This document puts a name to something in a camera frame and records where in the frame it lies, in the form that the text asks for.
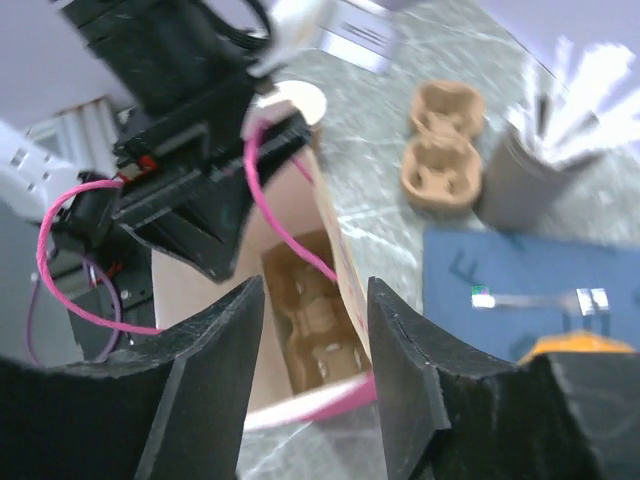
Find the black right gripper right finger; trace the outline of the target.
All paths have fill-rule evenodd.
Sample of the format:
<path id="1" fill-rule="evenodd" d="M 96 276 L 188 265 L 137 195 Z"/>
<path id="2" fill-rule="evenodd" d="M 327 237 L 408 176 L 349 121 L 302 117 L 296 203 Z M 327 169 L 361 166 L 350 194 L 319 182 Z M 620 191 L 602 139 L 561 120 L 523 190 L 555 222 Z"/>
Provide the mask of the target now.
<path id="1" fill-rule="evenodd" d="M 637 354 L 548 353 L 517 366 L 375 277 L 367 319 L 389 478 L 638 477 Z"/>

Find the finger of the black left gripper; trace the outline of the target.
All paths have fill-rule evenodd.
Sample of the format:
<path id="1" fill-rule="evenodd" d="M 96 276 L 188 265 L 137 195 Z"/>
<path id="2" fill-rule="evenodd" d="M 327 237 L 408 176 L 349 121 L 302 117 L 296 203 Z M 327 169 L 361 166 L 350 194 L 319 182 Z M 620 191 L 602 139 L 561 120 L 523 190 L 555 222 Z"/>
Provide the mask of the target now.
<path id="1" fill-rule="evenodd" d="M 285 162 L 311 140 L 311 131 L 301 113 L 287 114 L 264 129 L 259 146 L 258 174 L 262 185 L 275 175 Z M 220 156 L 212 160 L 209 179 L 222 182 L 244 169 L 245 140 L 235 140 Z"/>
<path id="2" fill-rule="evenodd" d="M 240 164 L 161 168 L 127 184 L 113 219 L 141 244 L 216 283 L 236 269 L 251 198 Z"/>

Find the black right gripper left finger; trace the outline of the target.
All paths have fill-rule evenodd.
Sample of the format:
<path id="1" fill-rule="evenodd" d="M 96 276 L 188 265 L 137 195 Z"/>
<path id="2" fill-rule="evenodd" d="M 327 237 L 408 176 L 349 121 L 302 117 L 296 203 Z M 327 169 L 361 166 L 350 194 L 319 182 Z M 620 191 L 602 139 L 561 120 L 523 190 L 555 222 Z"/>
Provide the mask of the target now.
<path id="1" fill-rule="evenodd" d="M 252 277 L 103 363 L 1 362 L 5 479 L 232 479 L 265 294 Z"/>

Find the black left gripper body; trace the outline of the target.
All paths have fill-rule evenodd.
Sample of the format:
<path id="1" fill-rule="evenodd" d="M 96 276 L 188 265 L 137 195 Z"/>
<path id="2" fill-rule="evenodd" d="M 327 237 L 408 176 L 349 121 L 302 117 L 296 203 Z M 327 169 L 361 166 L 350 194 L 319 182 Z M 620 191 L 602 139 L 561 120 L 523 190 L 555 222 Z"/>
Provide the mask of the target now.
<path id="1" fill-rule="evenodd" d="M 256 87 L 248 70 L 270 44 L 270 21 L 249 2 L 260 35 L 203 1 L 71 1 L 60 14 L 132 95 L 114 153 L 119 168 L 184 161 L 203 170 L 242 151 Z"/>

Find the pink kraft paper bag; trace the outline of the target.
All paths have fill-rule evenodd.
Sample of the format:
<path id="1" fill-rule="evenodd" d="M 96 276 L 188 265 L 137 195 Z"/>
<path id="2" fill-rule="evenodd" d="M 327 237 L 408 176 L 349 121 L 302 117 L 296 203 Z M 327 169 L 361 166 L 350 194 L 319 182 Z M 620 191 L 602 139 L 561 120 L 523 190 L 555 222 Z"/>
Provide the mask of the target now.
<path id="1" fill-rule="evenodd" d="M 262 255 L 284 243 L 334 282 L 369 359 L 366 301 L 342 240 L 337 217 L 316 159 L 316 146 L 294 154 L 274 179 L 261 184 L 258 151 L 263 131 L 291 113 L 284 100 L 254 111 L 247 127 L 244 175 L 252 201 L 233 282 L 262 274 L 265 283 L 263 334 L 245 420 L 246 430 L 326 420 L 368 405 L 376 397 L 371 370 L 300 394 L 292 390 L 266 285 Z"/>

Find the brown pulp cup carrier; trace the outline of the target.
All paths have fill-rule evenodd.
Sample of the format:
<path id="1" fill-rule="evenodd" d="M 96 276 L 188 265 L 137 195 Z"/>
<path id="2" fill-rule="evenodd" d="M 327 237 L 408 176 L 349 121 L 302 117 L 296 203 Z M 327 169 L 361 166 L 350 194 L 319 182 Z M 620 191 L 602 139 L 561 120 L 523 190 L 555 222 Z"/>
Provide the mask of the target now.
<path id="1" fill-rule="evenodd" d="M 371 370 L 334 282 L 284 243 L 264 252 L 262 264 L 295 394 Z"/>

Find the brown paper cups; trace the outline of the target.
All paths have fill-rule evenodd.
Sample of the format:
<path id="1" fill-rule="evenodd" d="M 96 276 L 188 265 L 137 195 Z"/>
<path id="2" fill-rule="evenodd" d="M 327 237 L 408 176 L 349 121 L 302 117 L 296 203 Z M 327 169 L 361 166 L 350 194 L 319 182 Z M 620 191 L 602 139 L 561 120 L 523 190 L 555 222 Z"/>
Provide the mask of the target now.
<path id="1" fill-rule="evenodd" d="M 278 91 L 302 113 L 310 127 L 318 127 L 326 112 L 328 101 L 316 85 L 301 80 L 284 80 L 275 84 Z"/>

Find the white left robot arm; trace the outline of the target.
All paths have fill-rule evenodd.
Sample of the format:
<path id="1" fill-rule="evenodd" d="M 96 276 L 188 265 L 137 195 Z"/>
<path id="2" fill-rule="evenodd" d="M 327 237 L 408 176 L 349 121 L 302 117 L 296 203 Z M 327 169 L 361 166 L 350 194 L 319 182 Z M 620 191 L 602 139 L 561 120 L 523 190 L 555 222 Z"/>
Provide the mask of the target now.
<path id="1" fill-rule="evenodd" d="M 261 36 L 202 1 L 73 1 L 63 15 L 133 95 L 135 105 L 102 168 L 81 166 L 1 128 L 1 196 L 40 222 L 71 188 L 114 179 L 77 196 L 54 229 L 67 250 L 121 259 L 122 237 L 193 267 L 214 282 L 236 269 L 252 198 L 243 172 L 249 109 L 272 75 L 310 41 L 326 5 L 252 2 Z"/>

